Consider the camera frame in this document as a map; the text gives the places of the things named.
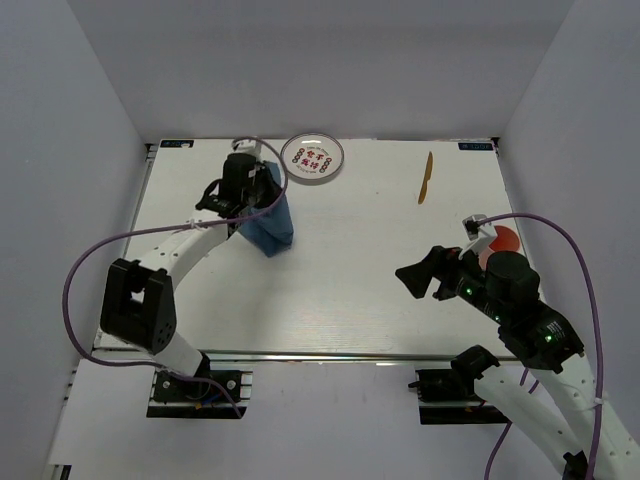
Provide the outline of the blue cloth napkin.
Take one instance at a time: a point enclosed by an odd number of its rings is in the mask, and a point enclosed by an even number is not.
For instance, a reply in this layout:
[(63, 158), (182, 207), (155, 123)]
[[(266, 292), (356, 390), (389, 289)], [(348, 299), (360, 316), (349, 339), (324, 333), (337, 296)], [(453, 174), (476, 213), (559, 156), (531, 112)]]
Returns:
[(251, 210), (252, 215), (260, 213), (260, 216), (243, 223), (238, 233), (266, 257), (271, 258), (292, 246), (294, 227), (286, 195), (282, 193), (279, 167), (274, 162), (266, 162), (265, 165), (270, 172), (274, 190), (267, 195), (265, 208)]

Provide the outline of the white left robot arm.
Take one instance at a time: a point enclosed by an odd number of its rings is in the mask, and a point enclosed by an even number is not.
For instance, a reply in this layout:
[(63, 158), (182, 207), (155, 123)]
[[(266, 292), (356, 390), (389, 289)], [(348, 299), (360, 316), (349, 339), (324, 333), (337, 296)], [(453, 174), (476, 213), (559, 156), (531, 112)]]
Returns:
[(178, 374), (177, 387), (199, 399), (211, 387), (204, 354), (177, 332), (174, 293), (186, 275), (226, 242), (259, 207), (281, 194), (257, 153), (231, 153), (181, 230), (134, 260), (118, 259), (108, 271), (100, 318), (103, 332), (146, 351)]

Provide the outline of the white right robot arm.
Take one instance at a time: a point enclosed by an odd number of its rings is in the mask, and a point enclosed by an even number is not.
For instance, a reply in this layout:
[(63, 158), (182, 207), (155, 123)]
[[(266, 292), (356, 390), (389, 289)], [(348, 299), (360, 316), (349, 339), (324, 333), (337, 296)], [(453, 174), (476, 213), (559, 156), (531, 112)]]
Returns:
[(565, 479), (638, 478), (638, 443), (610, 403), (597, 397), (583, 342), (569, 321), (540, 299), (540, 277), (523, 255), (497, 252), (481, 267), (471, 251), (435, 246), (395, 275), (416, 299), (437, 280), (435, 299), (459, 298), (495, 321), (501, 342), (557, 409), (550, 411), (511, 382), (480, 345), (451, 362), (451, 384), (459, 396), (479, 397), (496, 407)]

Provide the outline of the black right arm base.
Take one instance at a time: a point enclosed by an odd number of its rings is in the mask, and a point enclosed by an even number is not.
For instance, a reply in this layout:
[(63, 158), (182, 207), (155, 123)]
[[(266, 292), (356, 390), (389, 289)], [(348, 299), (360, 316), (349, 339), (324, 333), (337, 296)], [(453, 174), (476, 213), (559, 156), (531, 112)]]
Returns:
[(416, 370), (408, 389), (417, 395), (421, 425), (500, 425), (508, 421), (493, 405), (465, 390), (451, 369)]

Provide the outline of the white patterned plate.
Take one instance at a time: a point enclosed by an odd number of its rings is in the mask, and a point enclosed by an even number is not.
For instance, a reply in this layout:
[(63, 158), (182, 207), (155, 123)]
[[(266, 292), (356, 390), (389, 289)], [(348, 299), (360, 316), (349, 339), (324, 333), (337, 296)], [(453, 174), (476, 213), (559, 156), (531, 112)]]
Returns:
[(281, 148), (287, 172), (297, 181), (320, 184), (338, 175), (344, 164), (344, 148), (322, 133), (296, 135)]

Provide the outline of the gold knife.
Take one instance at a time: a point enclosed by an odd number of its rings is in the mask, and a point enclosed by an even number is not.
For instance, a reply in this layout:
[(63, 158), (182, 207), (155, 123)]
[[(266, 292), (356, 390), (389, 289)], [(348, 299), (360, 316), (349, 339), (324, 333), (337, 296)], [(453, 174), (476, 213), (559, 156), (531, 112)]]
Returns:
[(422, 180), (422, 184), (421, 184), (421, 188), (418, 196), (418, 205), (422, 205), (426, 200), (429, 181), (431, 180), (432, 171), (433, 171), (433, 164), (434, 164), (434, 157), (433, 157), (433, 153), (430, 151), (427, 156), (425, 172), (424, 172), (424, 176), (423, 176), (423, 180)]

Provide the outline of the left blue corner label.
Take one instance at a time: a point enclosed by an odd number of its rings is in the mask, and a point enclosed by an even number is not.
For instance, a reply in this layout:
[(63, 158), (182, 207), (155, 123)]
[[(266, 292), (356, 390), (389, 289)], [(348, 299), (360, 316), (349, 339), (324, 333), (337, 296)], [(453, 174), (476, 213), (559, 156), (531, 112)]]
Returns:
[(192, 148), (193, 139), (164, 139), (159, 143), (160, 148)]

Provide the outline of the blue corner label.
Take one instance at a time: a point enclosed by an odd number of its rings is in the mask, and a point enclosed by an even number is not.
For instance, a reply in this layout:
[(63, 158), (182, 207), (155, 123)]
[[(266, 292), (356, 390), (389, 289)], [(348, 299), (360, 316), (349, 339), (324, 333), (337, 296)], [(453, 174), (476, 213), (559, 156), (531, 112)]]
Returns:
[(192, 148), (193, 139), (164, 139), (159, 143), (160, 148)]
[(493, 151), (494, 145), (490, 142), (459, 142), (461, 151)]

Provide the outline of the red plastic cup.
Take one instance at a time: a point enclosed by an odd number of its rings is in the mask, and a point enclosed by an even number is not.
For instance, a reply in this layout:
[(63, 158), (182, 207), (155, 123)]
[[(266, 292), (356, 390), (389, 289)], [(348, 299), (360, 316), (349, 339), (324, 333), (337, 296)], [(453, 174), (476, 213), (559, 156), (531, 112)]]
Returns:
[(488, 259), (494, 253), (502, 251), (519, 252), (521, 250), (520, 238), (513, 229), (497, 225), (495, 230), (496, 239), (479, 254), (479, 265), (482, 270), (486, 269)]

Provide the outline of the right blue corner label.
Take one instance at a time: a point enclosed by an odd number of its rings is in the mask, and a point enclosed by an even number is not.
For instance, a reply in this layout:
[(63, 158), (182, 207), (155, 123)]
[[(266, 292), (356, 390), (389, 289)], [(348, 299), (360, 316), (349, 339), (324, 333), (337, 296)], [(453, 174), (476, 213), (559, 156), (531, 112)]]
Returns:
[(490, 142), (459, 142), (461, 151), (493, 151), (494, 145)]

